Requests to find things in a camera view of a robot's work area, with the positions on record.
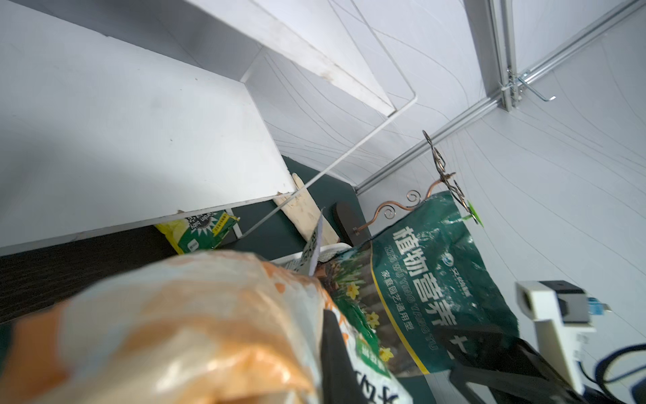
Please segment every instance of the green label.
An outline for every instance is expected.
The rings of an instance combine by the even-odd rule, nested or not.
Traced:
[[[390,372],[386,369],[383,361],[379,356],[370,348],[370,345],[363,340],[357,338],[357,356],[361,358],[363,363],[368,365],[372,370],[390,378]]]
[[[192,216],[186,220],[189,228],[177,243],[186,253],[217,247],[236,223],[236,219],[225,211]]]

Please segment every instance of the wooden board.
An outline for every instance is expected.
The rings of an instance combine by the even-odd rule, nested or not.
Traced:
[[[0,255],[295,190],[242,83],[6,0],[0,72]]]
[[[303,188],[305,184],[300,179],[300,177],[293,173],[291,175],[294,178],[294,183],[298,189]],[[276,205],[287,200],[288,196],[275,197],[274,202]],[[309,194],[307,189],[300,194],[294,200],[292,200],[287,205],[280,208],[285,215],[294,223],[294,226],[298,229],[300,235],[303,236],[305,240],[309,240],[312,236],[314,228],[317,226],[318,218],[321,215],[320,209],[317,206],[317,203],[314,202],[314,199]],[[328,246],[330,244],[336,244],[339,242],[339,236],[334,231],[332,226],[325,217],[323,218],[323,239],[322,245]]]

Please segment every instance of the shelf board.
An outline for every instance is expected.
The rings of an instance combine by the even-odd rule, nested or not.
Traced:
[[[187,0],[384,115],[395,107],[328,0]]]
[[[243,83],[7,0],[0,71],[0,255],[294,191]]]

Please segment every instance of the yellow flower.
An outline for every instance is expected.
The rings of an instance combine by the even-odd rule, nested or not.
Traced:
[[[379,314],[375,312],[367,314],[366,320],[368,321],[368,325],[370,325],[372,328],[376,328],[379,325]]]
[[[395,357],[392,352],[390,352],[390,348],[384,348],[383,346],[379,347],[379,357],[381,358],[382,361],[388,362],[390,358]]]
[[[350,299],[355,300],[359,294],[359,287],[355,285],[354,282],[348,285],[348,290],[346,292],[347,296],[350,296]]]

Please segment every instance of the yellow green package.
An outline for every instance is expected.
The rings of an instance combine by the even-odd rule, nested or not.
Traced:
[[[177,254],[186,254],[196,250],[213,250],[238,220],[225,211],[217,211],[156,224],[155,227],[166,236]]]

